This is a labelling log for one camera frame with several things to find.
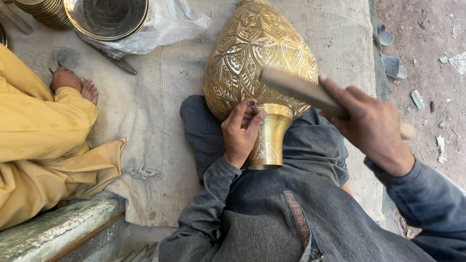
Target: stack of brass plates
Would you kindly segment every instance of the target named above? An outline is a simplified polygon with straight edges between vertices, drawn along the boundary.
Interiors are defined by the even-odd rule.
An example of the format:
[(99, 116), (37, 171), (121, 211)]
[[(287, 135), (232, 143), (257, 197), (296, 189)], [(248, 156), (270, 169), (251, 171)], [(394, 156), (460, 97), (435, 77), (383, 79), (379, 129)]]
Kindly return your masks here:
[(63, 0), (14, 0), (14, 3), (50, 28), (58, 30), (72, 27)]
[(149, 13), (149, 0), (64, 0), (64, 5), (76, 29), (101, 41), (134, 34)]
[(8, 47), (8, 45), (7, 45), (7, 35), (5, 34), (5, 30), (3, 29), (3, 27), (1, 25), (0, 25), (0, 44), (4, 45), (5, 47)]

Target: embroidered trim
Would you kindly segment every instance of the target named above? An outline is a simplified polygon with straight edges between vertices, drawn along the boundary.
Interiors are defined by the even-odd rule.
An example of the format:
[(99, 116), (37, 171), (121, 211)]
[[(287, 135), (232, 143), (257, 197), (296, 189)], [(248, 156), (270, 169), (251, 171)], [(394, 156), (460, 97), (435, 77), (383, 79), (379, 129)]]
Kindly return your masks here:
[(304, 215), (304, 211), (290, 190), (283, 191), (283, 195), (285, 196), (288, 207), (290, 208), (293, 219), (295, 220), (295, 225), (298, 228), (304, 248), (306, 248), (309, 243), (311, 231), (309, 229), (306, 216)]

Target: yellow kurta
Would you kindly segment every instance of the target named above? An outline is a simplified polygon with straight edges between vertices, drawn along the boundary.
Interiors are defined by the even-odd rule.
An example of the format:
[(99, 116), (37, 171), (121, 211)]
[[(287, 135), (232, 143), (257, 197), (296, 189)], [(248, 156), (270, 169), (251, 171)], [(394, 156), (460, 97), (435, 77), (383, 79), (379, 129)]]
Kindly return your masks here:
[(0, 45), (0, 230), (60, 200), (87, 199), (121, 176), (125, 138), (89, 150), (97, 107), (71, 87), (55, 97)]

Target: dirt ground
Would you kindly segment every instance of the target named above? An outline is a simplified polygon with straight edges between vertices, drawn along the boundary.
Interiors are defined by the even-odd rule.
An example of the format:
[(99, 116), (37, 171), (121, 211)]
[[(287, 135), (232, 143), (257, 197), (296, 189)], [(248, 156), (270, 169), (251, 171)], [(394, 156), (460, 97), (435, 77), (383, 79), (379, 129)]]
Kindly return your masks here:
[[(422, 9), (427, 15), (425, 29), (417, 22), (421, 20)], [(459, 18), (466, 29), (466, 1), (378, 0), (376, 11), (378, 23), (384, 23), (386, 30), (395, 37), (391, 46), (382, 49), (382, 54), (400, 56), (401, 65), (408, 70), (408, 77), (400, 85), (392, 83), (391, 77), (387, 78), (391, 101), (397, 105), (400, 120), (416, 129), (415, 138), (407, 144), (418, 159), (437, 167), (466, 189), (466, 74), (462, 76), (451, 64), (439, 62), (440, 56), (450, 58), (466, 51), (466, 32), (454, 39), (453, 19), (450, 18), (450, 14)], [(419, 89), (426, 105), (420, 111), (410, 96), (415, 89)], [(429, 108), (432, 100), (433, 113)], [(439, 128), (442, 121), (445, 126)], [(439, 135), (448, 141), (445, 144), (448, 161), (444, 164), (438, 162), (436, 136)]]

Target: slipper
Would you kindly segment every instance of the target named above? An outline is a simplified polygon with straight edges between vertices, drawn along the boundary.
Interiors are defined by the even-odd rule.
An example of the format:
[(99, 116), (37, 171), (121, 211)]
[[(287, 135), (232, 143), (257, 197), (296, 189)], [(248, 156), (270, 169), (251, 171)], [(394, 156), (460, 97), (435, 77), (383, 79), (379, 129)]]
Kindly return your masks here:
[(403, 80), (408, 76), (408, 71), (404, 66), (400, 66), (400, 58), (380, 54), (385, 66), (385, 74), (398, 80)]
[(377, 25), (377, 33), (379, 35), (380, 43), (383, 46), (389, 46), (393, 43), (393, 35), (385, 31), (385, 24)]

